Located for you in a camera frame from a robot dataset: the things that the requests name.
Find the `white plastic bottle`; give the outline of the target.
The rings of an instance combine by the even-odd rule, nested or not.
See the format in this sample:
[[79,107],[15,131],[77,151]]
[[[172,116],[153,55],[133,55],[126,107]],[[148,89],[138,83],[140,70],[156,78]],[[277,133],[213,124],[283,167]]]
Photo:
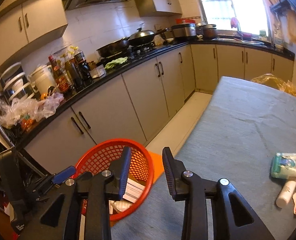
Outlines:
[[284,208],[290,202],[295,189],[296,178],[288,179],[275,200],[276,206],[281,209]]

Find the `green cartoon tissue pack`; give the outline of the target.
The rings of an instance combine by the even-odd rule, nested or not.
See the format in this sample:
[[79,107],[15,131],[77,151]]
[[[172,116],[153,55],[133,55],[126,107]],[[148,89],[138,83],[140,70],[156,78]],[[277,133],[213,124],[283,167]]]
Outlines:
[[276,153],[272,159],[271,177],[296,178],[296,153]]

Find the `white barcode medicine box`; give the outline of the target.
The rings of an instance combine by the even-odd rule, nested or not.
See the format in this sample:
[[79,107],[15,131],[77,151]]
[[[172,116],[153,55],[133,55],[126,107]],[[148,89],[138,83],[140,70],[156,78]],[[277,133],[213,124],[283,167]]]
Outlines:
[[140,183],[132,180],[131,178],[128,178],[123,199],[131,203],[135,203],[140,198],[144,190],[144,185],[141,185]]

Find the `red plastic mesh basket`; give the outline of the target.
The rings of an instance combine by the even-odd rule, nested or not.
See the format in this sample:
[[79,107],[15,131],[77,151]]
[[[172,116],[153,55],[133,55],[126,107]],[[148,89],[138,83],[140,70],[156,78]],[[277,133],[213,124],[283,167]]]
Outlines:
[[[74,179],[85,172],[111,179],[106,186],[111,189],[113,196],[108,205],[114,209],[109,218],[111,222],[129,216],[143,204],[155,177],[151,154],[143,145],[130,139],[111,139],[94,146],[80,158],[75,168]],[[144,192],[135,203],[123,199],[128,178],[145,186]]]

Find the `grey blue tablecloth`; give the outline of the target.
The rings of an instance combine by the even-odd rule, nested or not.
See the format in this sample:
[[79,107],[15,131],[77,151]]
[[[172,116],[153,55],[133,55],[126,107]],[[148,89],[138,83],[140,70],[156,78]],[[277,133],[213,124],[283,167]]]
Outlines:
[[273,156],[296,153],[296,97],[223,77],[176,159],[204,179],[227,178],[275,239],[296,228],[293,204],[275,206],[283,182],[270,178]]

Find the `red label sauce bottle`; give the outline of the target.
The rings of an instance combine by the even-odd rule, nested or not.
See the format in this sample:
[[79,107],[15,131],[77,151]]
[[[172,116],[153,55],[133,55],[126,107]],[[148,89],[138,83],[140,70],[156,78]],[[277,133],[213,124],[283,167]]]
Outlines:
[[61,66],[52,55],[50,55],[48,59],[51,63],[53,69],[53,77],[56,84],[58,85],[60,92],[64,95],[69,94],[71,92],[71,88]]

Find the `white electric kettle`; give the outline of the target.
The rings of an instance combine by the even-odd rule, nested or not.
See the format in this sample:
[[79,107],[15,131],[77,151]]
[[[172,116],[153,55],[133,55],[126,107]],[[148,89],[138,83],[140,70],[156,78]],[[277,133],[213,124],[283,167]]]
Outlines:
[[53,69],[51,65],[42,65],[37,67],[28,75],[28,80],[33,87],[34,92],[49,94],[50,88],[57,86],[53,77]]

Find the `dark soy sauce bottle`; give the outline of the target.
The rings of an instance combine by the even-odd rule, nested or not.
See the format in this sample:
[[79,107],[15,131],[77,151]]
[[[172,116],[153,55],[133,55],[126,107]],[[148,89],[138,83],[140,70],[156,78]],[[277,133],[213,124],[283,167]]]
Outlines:
[[90,67],[86,61],[86,57],[83,51],[81,51],[78,47],[74,47],[74,59],[85,85],[88,86],[93,83],[93,78],[91,77]]

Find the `yellow plastic bag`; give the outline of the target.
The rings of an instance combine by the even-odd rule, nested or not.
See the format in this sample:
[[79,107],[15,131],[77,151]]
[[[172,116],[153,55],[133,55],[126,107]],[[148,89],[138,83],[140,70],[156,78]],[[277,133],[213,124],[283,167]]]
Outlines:
[[271,73],[254,77],[251,79],[251,81],[277,89],[296,97],[296,86],[291,81],[284,81],[283,79]]

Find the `green cloth on counter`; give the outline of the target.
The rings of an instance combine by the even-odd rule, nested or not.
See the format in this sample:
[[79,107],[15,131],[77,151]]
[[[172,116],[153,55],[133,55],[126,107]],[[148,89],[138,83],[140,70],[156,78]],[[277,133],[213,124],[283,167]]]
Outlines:
[[111,62],[105,65],[105,70],[113,69],[114,67],[125,63],[128,60],[128,57],[120,57],[118,59],[112,60]]

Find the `black frying pan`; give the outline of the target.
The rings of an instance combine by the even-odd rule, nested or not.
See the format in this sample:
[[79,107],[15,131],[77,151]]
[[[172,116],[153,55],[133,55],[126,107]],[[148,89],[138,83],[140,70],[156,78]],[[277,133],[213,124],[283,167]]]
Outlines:
[[112,43],[109,43],[99,49],[97,49],[97,53],[102,58],[108,58],[110,56],[113,56],[115,54],[122,53],[126,51],[129,48],[128,43],[129,37],[121,38],[117,41],[114,41]]

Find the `dark cooking pot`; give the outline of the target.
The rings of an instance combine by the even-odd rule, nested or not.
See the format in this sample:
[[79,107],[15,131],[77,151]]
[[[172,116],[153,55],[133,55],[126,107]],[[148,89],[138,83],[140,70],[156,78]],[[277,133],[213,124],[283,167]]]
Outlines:
[[196,27],[196,32],[198,35],[202,35],[202,37],[206,40],[212,40],[218,37],[215,24],[198,25]]

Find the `silver rice cooker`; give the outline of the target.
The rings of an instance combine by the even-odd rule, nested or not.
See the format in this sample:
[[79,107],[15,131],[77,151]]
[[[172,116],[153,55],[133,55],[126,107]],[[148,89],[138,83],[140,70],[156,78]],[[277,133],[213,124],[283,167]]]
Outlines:
[[176,40],[193,40],[197,38],[196,24],[181,23],[171,27],[173,37]]

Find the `sink faucet with pink cloth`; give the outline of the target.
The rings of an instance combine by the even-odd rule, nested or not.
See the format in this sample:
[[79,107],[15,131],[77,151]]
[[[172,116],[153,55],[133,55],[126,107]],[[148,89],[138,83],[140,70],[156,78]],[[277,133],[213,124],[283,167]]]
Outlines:
[[230,27],[231,28],[236,28],[237,29],[237,33],[239,34],[239,36],[242,37],[240,23],[239,23],[239,21],[238,21],[238,19],[236,17],[232,17],[231,18],[231,20],[230,20]]

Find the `black lidded wok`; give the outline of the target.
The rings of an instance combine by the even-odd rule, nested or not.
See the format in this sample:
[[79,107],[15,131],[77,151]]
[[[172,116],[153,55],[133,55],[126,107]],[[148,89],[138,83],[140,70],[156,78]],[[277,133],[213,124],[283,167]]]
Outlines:
[[128,38],[128,44],[133,47],[139,47],[148,43],[151,43],[155,36],[165,33],[169,31],[170,28],[160,29],[156,32],[151,30],[142,30],[142,28],[138,28],[137,32],[132,34]]

